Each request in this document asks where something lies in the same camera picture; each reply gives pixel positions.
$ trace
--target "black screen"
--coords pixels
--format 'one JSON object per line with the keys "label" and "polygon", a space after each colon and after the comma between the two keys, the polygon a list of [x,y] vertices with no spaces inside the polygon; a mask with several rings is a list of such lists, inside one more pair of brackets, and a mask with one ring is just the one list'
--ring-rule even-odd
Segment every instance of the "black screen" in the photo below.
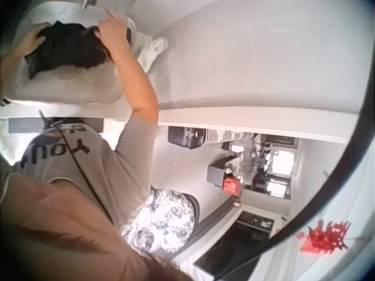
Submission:
{"label": "black screen", "polygon": [[[196,262],[195,265],[205,272],[216,276],[226,266],[238,262],[254,246],[268,239],[267,231],[251,228],[249,225],[236,221],[228,231]],[[243,280],[248,280],[259,259],[252,262],[242,274]]]}

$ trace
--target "bottle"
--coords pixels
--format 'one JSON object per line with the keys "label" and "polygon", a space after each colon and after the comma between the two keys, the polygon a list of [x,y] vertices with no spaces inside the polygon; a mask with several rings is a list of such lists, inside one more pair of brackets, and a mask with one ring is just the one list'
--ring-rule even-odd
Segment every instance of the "bottle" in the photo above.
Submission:
{"label": "bottle", "polygon": [[148,72],[156,57],[168,47],[168,41],[164,37],[146,42],[140,49],[137,61],[144,72]]}

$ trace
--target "wire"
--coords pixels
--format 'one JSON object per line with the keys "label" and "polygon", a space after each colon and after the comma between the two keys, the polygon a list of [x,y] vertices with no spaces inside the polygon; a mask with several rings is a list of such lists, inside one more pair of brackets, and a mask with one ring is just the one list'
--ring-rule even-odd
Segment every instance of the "wire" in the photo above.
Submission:
{"label": "wire", "polygon": [[[43,121],[45,122],[45,124],[48,124],[48,121],[47,121],[47,119],[44,117],[44,115],[43,115],[43,113],[42,113],[41,110],[39,110],[39,114],[40,114],[40,116],[42,117],[42,119],[43,119]],[[61,130],[56,124],[52,123],[51,125],[52,125],[54,128],[56,128],[56,129],[59,131],[59,133],[61,134],[61,137],[63,138],[63,140],[64,140],[64,142],[65,142],[65,144],[66,144],[66,147],[68,148],[68,151],[69,151],[70,155],[72,156],[73,161],[75,162],[75,164],[76,164],[78,170],[80,171],[80,173],[81,173],[81,175],[82,175],[84,181],[86,182],[87,186],[89,187],[89,189],[90,189],[91,192],[93,193],[95,199],[99,202],[99,205],[100,205],[100,207],[103,209],[103,211],[105,212],[105,215],[108,217],[108,219],[110,220],[110,222],[112,223],[112,225],[114,225],[114,223],[113,223],[113,219],[112,219],[112,217],[111,217],[111,215],[110,215],[110,212],[108,212],[107,208],[104,206],[104,204],[103,204],[103,202],[100,200],[98,194],[96,193],[96,191],[94,190],[94,188],[93,188],[92,185],[90,184],[90,182],[89,182],[88,178],[86,177],[85,173],[82,171],[82,168],[81,168],[81,166],[79,165],[79,163],[78,163],[76,157],[74,156],[74,154],[73,154],[73,152],[72,152],[72,150],[71,150],[71,148],[70,148],[70,145],[68,144],[68,141],[67,141],[67,139],[66,139],[66,137],[65,137],[65,135],[64,135],[64,133],[63,133],[63,131],[62,131],[62,130]]]}

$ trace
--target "black and white pattern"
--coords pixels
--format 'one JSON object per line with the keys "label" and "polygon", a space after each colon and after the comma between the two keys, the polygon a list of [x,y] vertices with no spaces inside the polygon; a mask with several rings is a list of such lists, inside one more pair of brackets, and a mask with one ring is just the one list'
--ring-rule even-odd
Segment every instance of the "black and white pattern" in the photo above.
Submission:
{"label": "black and white pattern", "polygon": [[184,246],[194,225],[194,208],[182,193],[152,189],[145,208],[123,237],[140,253],[155,252],[160,248],[172,253]]}

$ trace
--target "hand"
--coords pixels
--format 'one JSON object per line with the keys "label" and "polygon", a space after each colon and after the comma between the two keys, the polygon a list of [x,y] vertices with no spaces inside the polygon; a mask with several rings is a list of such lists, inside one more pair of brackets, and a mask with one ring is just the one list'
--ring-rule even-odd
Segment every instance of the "hand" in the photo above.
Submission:
{"label": "hand", "polygon": [[24,35],[21,43],[16,47],[15,51],[21,56],[27,56],[34,52],[36,48],[46,40],[44,36],[38,38],[38,33],[49,26],[51,26],[51,24],[46,22],[30,28],[26,35]]}
{"label": "hand", "polygon": [[108,11],[108,19],[99,22],[99,32],[95,35],[112,55],[123,52],[129,48],[126,38],[128,18],[127,16]]}

